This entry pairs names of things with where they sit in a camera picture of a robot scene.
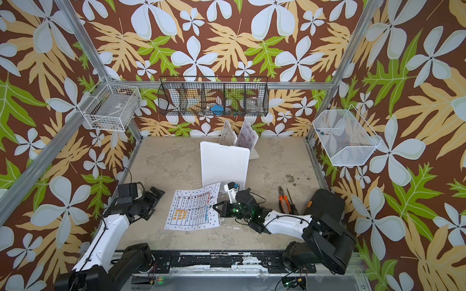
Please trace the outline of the dotted border table menu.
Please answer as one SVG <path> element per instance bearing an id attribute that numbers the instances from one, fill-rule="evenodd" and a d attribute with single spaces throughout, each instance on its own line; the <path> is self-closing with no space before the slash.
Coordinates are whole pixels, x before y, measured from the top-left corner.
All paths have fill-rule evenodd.
<path id="1" fill-rule="evenodd" d="M 165 223 L 165 230 L 194 231 L 220 226 L 217 204 L 220 183 L 195 190 L 176 190 Z"/>

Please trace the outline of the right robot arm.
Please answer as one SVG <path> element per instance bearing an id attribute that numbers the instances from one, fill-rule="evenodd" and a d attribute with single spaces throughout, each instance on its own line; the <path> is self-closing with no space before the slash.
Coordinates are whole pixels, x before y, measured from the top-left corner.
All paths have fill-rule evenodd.
<path id="1" fill-rule="evenodd" d="M 331 273 L 347 271 L 356 239 L 341 224 L 345 201 L 325 189 L 317 190 L 303 215 L 281 213 L 262 207 L 250 190 L 240 191 L 236 202 L 222 201 L 213 209 L 222 218 L 238 218 L 259 234 L 279 234 L 295 240 L 287 246 L 282 258 L 289 271 L 321 263 Z"/>

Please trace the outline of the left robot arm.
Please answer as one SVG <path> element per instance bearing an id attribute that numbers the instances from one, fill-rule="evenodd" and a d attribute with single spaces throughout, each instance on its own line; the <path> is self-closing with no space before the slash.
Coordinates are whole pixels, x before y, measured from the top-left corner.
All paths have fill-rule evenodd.
<path id="1" fill-rule="evenodd" d="M 126 247 L 120 259 L 111 264 L 117 246 L 129 226 L 140 220 L 149 220 L 165 191 L 156 187 L 143 190 L 141 183 L 120 184 L 118 197 L 105 210 L 97 236 L 73 269 L 55 281 L 56 291 L 120 291 L 135 271 L 153 262 L 146 243 Z"/>

